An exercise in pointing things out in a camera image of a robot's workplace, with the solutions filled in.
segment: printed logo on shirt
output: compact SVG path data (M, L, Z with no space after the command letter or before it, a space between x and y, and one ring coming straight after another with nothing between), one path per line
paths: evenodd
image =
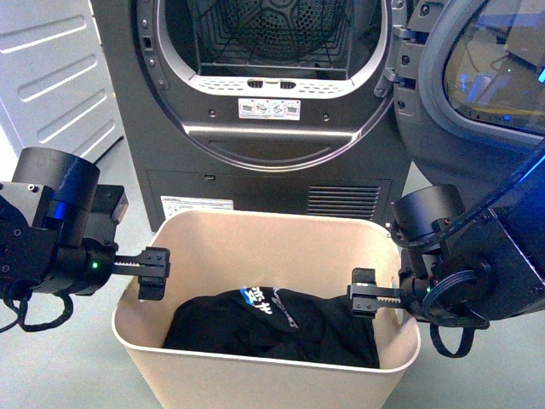
M299 329L299 326L297 325L295 320L293 318L291 318L291 315L288 313L288 310L286 309L286 307L282 303L282 300L280 300L280 296L278 295L278 290L280 290L280 289L279 288L274 288L274 297L272 298L272 302L274 302L278 306L278 308L280 308L280 310L282 310L282 312L284 313L284 315L288 319L288 323L290 324L290 327Z
M271 315L273 313L271 310L271 304L269 302L263 302L263 300L265 300L265 296L259 287L241 288L240 294L242 294L242 297L247 304L253 305L254 307L263 311L265 314Z

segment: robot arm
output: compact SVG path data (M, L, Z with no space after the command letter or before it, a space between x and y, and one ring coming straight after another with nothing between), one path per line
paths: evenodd
M72 315L70 295L93 295L111 274L138 276L140 299L163 297L169 251L116 256L116 227L128 202L123 187L97 185L99 173L68 153L33 147L21 153L13 181L0 184L0 291L17 314L0 331L63 324ZM33 292L60 297L65 312L50 323L26 324Z
M393 205L392 238L401 247L398 290L375 287L354 272L355 314L404 308L430 323L436 349L465 356L476 329L545 309L545 141L494 192L465 211L453 186L434 186ZM451 353L439 327L464 328Z

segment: black cable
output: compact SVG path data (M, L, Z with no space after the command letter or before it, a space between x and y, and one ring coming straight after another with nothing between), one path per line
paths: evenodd
M446 279L443 279L438 283L422 301L422 309L426 318L431 318L431 308L437 305L437 302L449 289L471 281L475 281L477 276L473 270L462 270L458 273L452 274ZM429 325L429 335L432 338L432 343L437 352L446 356L447 358L463 358L473 346L473 338L475 335L475 328L464 327L462 331L462 339L460 345L455 353L450 352L443 343L441 335L439 334L439 325L433 322Z
M54 296L60 298L64 303L64 311L62 314L57 318L56 320L53 320L51 322L46 322L43 324L33 324L28 325L25 323L26 319L26 313L28 312L28 300L22 299L20 301L19 309L20 309L20 315L19 315L19 321L18 324L21 327L21 329L25 332L39 332L39 331L46 331L51 330L53 328L57 328L58 326L61 326L65 322L67 322L70 317L72 317L72 313L74 312L74 303L72 302L72 299L68 294L62 294L62 293L56 293Z
M4 304L6 304L6 306L9 309L11 309L14 313L17 314L17 320L15 320L9 325L6 325L4 328L1 328L0 333L6 332L18 324L21 327L21 329L25 332L46 331L46 330L50 330L53 328L57 328L58 326L61 326L62 324L67 322L70 319L70 317L72 317L72 313L74 312L74 304L70 296L64 293L55 293L54 296L60 298L64 303L64 310L62 314L57 319L51 322L43 323L43 324L29 325L25 323L26 314L28 313L28 301L29 301L31 293L29 293L25 297L22 297L19 303L19 307L16 307L14 304L14 291L18 284L19 284L18 282L15 282L14 284L8 287L4 287L3 302Z
M443 296L448 290L457 285L475 281L476 279L477 276L473 270L462 270L448 276L446 279L443 279L424 297L424 300L422 301L422 309L425 318L431 315L431 309L437 305L437 302L441 296Z
M536 145L532 152L520 164L519 168L506 178L496 190L486 195L485 198L478 202L471 210L457 217L446 230L420 239L405 241L401 239L401 236L399 235L399 225L394 219L391 226L393 242L405 249L421 249L423 247L436 245L440 241L448 239L466 227L512 189L517 187L517 185L519 185L544 159L545 138Z
M11 288L12 288L12 285L10 285L10 286L6 285L4 287L4 289L3 289L3 291L2 291L2 293L3 293L2 294L3 302L4 302L4 304L6 304L6 306L9 309L11 309L11 307L9 306L9 291L11 290ZM8 324L5 327L0 328L0 334L3 333L3 332L11 330L14 326L16 326L19 323L19 312L18 311L14 311L14 312L17 314L17 318L11 324Z
M447 358L463 358L473 346L473 337L475 336L475 328L464 328L462 331L462 339L460 340L460 346L458 350L453 354L450 352L443 343L441 339L441 334L439 334L439 327L435 324L429 325L429 336L432 338L433 346L435 350L446 356Z

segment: gray floor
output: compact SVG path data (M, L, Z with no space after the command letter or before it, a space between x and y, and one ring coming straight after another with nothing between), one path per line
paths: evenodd
M123 184L127 190L130 206L117 242L122 254L136 254L152 233L126 141L102 159L100 168L100 182ZM426 185L414 168L405 190ZM0 408L159 408L112 333L112 311L127 281L113 277L93 297L76 298L73 318L56 330L25 334L17 328L0 335ZM60 307L53 297L37 295L30 320L50 320ZM0 325L5 325L12 316L0 311ZM478 331L473 351L462 360L438 355L427 326L421 325L420 356L384 407L545 407L544 319L539 313L493 323ZM458 334L445 334L453 345Z

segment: product label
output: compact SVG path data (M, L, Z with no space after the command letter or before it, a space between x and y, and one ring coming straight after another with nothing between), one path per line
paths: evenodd
M233 202L228 199L179 198L176 196L161 196L164 217L170 219L182 211L191 209L233 210Z
M300 116L300 100L238 98L238 117L241 119L284 119L298 121Z

